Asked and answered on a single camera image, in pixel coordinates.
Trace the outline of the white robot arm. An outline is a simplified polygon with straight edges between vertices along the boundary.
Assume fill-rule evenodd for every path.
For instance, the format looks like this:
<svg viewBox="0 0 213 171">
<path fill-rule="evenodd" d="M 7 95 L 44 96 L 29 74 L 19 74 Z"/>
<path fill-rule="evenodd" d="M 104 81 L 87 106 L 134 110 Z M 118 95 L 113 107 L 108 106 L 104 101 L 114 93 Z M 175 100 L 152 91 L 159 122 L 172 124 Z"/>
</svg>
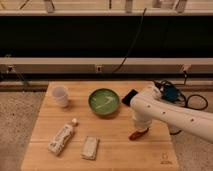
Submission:
<svg viewBox="0 0 213 171">
<path fill-rule="evenodd" d="M 156 119 L 213 143 L 213 113 L 175 106 L 162 102 L 161 97 L 160 90 L 150 85 L 131 99 L 137 130 L 149 128 Z"/>
</svg>

